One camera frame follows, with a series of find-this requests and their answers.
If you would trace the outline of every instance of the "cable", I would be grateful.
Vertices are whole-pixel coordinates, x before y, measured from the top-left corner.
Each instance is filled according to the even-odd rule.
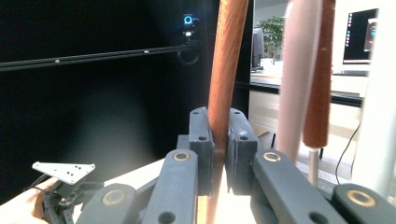
[[[356,128],[355,132],[354,132],[354,133],[352,134],[352,136],[349,138],[349,141],[347,142],[347,145],[346,145],[346,149],[344,149],[343,154],[341,154],[340,160],[338,161],[337,166],[335,167],[335,179],[337,179],[338,185],[340,185],[340,181],[338,180],[338,167],[340,166],[341,159],[343,159],[344,154],[346,153],[346,151],[347,151],[347,149],[348,149],[348,147],[349,147],[349,144],[352,142],[352,139],[353,139],[353,137],[355,136],[355,134],[358,132],[358,129],[359,129],[360,126],[361,126],[361,124],[359,123],[359,125],[358,125],[358,127]]]

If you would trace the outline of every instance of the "metal bracket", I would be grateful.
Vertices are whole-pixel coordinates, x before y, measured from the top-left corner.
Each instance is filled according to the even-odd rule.
[[[35,162],[33,169],[58,178],[66,184],[74,185],[95,169],[94,164],[71,164],[71,163],[49,163]]]

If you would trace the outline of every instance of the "computer monitor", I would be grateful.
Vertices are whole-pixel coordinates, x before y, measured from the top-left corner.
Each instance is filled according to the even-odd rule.
[[[260,69],[260,61],[264,58],[264,37],[262,28],[253,28],[253,41],[251,45],[251,70]]]
[[[369,64],[376,33],[377,8],[347,17],[343,64]]]

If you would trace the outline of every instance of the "brown wooden rod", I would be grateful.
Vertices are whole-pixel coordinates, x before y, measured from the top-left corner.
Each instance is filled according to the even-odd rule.
[[[318,56],[304,125],[304,143],[308,147],[326,147],[332,77],[332,31],[334,0],[323,0]]]
[[[212,173],[214,194],[208,199],[205,223],[215,221],[219,184],[227,147],[233,85],[247,12],[248,0],[220,1],[207,112],[216,145]]]

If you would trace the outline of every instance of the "potted plant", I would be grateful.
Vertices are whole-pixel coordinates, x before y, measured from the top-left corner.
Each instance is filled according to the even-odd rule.
[[[268,58],[280,59],[284,24],[285,19],[276,16],[273,16],[271,19],[258,22],[258,26],[262,28],[264,51]]]

